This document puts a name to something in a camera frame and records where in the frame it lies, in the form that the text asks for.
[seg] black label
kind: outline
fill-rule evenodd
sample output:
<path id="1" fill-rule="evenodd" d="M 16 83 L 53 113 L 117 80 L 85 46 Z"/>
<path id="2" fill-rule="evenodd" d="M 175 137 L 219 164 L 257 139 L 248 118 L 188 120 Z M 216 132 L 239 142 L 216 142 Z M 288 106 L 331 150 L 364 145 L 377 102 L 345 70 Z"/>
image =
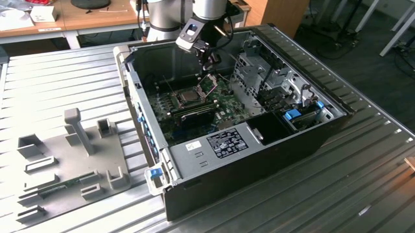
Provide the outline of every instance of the black label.
<path id="1" fill-rule="evenodd" d="M 217 158 L 224 158 L 248 148 L 236 129 L 224 131 L 207 138 L 209 145 L 216 153 Z"/>

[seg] blue latch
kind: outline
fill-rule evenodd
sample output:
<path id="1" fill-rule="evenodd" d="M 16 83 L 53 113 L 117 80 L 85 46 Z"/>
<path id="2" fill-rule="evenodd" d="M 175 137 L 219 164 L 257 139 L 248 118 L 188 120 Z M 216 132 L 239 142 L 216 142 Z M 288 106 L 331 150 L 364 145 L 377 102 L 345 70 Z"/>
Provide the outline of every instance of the blue latch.
<path id="1" fill-rule="evenodd" d="M 297 111 L 297 109 L 292 109 L 289 111 L 285 112 L 285 117 L 288 120 L 292 120 L 293 118 L 300 116 L 300 112 Z"/>
<path id="2" fill-rule="evenodd" d="M 163 176 L 163 170 L 161 168 L 156 168 L 151 170 L 151 179 L 153 180 L 155 178 Z"/>
<path id="3" fill-rule="evenodd" d="M 324 108 L 324 103 L 321 101 L 317 101 L 317 107 L 321 109 Z"/>

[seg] green circuit board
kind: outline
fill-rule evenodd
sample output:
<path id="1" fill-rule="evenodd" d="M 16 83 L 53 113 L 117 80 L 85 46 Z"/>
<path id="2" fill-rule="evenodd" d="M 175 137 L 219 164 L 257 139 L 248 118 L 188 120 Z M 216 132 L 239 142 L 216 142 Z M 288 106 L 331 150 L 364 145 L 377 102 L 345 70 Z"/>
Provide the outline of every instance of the green circuit board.
<path id="1" fill-rule="evenodd" d="M 212 81 L 208 79 L 203 80 L 200 83 L 200 88 L 207 94 L 213 88 Z M 243 103 L 237 100 L 229 90 L 228 82 L 219 79 L 217 86 L 205 99 L 205 102 L 215 102 L 213 121 L 209 124 L 187 130 L 183 130 L 177 127 L 175 119 L 169 113 L 203 104 L 203 101 L 200 99 L 195 100 L 193 96 L 191 96 L 192 100 L 189 101 L 183 101 L 183 99 L 179 100 L 180 96 L 184 94 L 196 92 L 196 87 L 184 88 L 175 90 L 175 92 L 168 92 L 148 97 L 149 104 L 152 106 L 169 146 L 180 144 L 193 138 L 225 129 L 232 125 L 239 124 L 249 117 Z"/>

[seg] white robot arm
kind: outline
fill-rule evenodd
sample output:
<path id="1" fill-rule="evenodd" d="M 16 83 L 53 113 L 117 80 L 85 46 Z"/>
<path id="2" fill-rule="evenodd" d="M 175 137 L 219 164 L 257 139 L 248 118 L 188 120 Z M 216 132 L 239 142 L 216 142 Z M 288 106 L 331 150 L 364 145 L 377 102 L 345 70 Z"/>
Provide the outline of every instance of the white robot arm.
<path id="1" fill-rule="evenodd" d="M 215 50 L 223 45 L 217 46 L 217 41 L 223 36 L 232 39 L 223 29 L 225 18 L 231 24 L 228 0 L 148 0 L 148 4 L 148 41 L 176 38 L 177 46 L 195 51 L 203 70 L 209 70 L 220 62 Z"/>

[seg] cardboard box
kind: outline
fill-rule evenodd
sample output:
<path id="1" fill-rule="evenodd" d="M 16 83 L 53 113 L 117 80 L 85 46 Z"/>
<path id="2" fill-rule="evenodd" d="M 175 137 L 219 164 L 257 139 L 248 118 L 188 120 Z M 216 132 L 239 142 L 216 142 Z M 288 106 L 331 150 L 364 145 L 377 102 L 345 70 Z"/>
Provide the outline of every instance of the cardboard box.
<path id="1" fill-rule="evenodd" d="M 33 6 L 30 18 L 33 22 L 54 22 L 57 12 L 54 6 Z"/>

